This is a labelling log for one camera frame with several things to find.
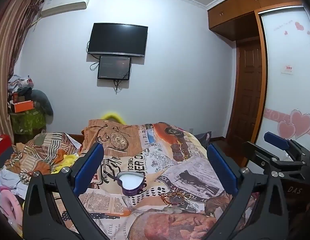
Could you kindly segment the yellow plastic hoop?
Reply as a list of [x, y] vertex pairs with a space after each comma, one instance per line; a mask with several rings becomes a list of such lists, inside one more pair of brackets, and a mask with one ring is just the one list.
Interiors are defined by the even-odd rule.
[[114, 121], [114, 122], [117, 122], [117, 123], [123, 124], [123, 125], [126, 124], [126, 122], [123, 120], [123, 118], [119, 114], [117, 114], [115, 112], [105, 113], [103, 116], [101, 116], [101, 119], [109, 120], [109, 121]]

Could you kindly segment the gold ring jewelry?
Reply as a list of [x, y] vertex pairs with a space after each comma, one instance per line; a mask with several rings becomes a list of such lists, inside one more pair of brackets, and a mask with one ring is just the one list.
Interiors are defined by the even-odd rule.
[[191, 194], [183, 194], [183, 198], [184, 198], [184, 200], [189, 200], [192, 198], [192, 195]]

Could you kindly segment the wooden wardrobe cabinet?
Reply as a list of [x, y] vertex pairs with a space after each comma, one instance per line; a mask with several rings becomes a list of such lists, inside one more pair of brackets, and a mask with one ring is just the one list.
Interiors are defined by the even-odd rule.
[[259, 35], [255, 11], [301, 0], [226, 0], [208, 10], [209, 29], [231, 41]]

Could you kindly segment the striped brown curtain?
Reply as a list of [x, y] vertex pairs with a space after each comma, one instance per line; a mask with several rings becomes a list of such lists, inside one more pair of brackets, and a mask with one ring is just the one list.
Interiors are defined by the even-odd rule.
[[0, 136], [13, 140], [8, 113], [8, 81], [22, 45], [43, 0], [3, 0], [0, 3]]

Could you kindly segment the black wall television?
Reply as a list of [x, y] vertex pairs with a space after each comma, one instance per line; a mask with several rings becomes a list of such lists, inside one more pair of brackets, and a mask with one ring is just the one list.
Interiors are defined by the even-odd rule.
[[94, 23], [88, 54], [144, 57], [148, 27], [121, 23]]

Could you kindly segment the white sliding wardrobe door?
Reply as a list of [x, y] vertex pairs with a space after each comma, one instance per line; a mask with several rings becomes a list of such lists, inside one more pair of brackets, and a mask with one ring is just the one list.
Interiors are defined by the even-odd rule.
[[267, 132], [310, 150], [310, 17], [301, 5], [259, 13], [265, 37], [267, 91], [257, 145], [289, 160], [264, 140]]

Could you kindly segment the white air conditioner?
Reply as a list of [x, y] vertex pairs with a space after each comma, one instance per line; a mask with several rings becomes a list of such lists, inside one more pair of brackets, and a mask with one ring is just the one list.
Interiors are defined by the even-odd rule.
[[85, 10], [89, 0], [45, 0], [41, 17], [48, 17], [64, 12]]

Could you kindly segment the purple heart jewelry box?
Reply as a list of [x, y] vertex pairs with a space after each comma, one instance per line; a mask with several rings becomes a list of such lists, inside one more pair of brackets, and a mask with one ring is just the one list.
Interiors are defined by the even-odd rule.
[[122, 171], [116, 176], [117, 184], [125, 196], [136, 196], [142, 191], [145, 175], [138, 172]]

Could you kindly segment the striped patchwork blanket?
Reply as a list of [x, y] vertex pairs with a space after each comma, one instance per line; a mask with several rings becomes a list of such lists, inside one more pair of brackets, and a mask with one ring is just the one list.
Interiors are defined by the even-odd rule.
[[32, 173], [46, 175], [60, 166], [67, 155], [79, 154], [80, 145], [65, 133], [40, 133], [27, 143], [17, 143], [5, 167], [16, 173], [23, 184], [29, 184]]

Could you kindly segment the small wall monitor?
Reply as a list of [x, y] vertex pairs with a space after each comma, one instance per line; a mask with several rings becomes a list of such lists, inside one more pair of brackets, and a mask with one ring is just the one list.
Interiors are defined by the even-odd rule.
[[104, 55], [99, 58], [98, 79], [129, 80], [131, 57]]

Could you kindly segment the brown wooden door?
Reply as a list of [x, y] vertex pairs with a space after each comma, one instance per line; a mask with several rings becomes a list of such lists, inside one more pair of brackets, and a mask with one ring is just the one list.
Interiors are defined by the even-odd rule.
[[258, 38], [236, 44], [236, 79], [233, 107], [226, 135], [228, 155], [239, 165], [247, 159], [242, 144], [250, 141], [258, 115], [262, 78], [261, 43]]

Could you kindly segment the newspaper print quilt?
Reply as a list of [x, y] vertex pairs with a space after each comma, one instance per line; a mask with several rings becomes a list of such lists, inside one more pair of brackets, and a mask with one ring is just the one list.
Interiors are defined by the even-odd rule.
[[[232, 200], [205, 148], [176, 126], [90, 120], [83, 135], [78, 157], [95, 142], [104, 157], [79, 199], [110, 239], [203, 239]], [[122, 171], [145, 175], [136, 196], [122, 193], [116, 180]]]

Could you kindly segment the orange box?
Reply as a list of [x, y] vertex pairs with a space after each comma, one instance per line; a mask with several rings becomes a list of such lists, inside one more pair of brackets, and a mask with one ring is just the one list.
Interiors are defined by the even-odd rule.
[[11, 110], [13, 113], [20, 113], [34, 109], [34, 103], [31, 100], [14, 103], [11, 101]]

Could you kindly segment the red white box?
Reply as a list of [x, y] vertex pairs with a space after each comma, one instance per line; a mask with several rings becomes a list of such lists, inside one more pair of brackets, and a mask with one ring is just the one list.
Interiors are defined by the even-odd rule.
[[0, 156], [3, 155], [7, 150], [12, 149], [12, 141], [9, 135], [0, 135]]

